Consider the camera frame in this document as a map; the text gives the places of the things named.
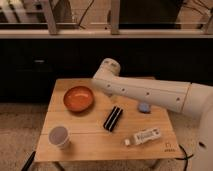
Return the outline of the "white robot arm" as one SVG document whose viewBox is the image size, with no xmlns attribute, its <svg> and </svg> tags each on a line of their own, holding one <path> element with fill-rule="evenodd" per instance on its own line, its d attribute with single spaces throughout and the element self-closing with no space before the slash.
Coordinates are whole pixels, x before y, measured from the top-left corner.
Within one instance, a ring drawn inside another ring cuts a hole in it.
<svg viewBox="0 0 213 171">
<path fill-rule="evenodd" d="M 125 96 L 200 119 L 192 171 L 213 171 L 213 86 L 120 77 L 120 64 L 105 58 L 92 83 L 109 94 Z"/>
</svg>

